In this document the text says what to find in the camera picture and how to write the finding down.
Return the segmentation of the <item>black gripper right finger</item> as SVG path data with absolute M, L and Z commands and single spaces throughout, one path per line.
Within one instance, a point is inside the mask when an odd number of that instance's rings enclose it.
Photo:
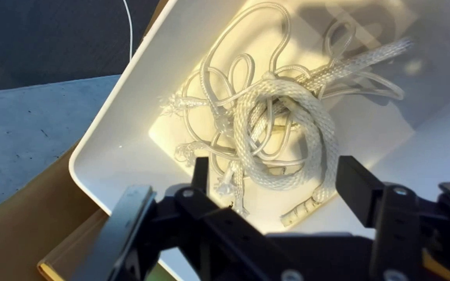
M 336 174 L 336 190 L 366 227 L 373 227 L 376 204 L 384 182 L 367 170 L 356 157 L 341 156 Z

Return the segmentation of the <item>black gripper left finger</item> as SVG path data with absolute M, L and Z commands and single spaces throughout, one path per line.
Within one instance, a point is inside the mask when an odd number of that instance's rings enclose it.
M 198 188 L 200 191 L 206 191 L 208 187 L 208 168 L 209 160 L 206 157 L 197 157 L 192 173 L 191 184 Z

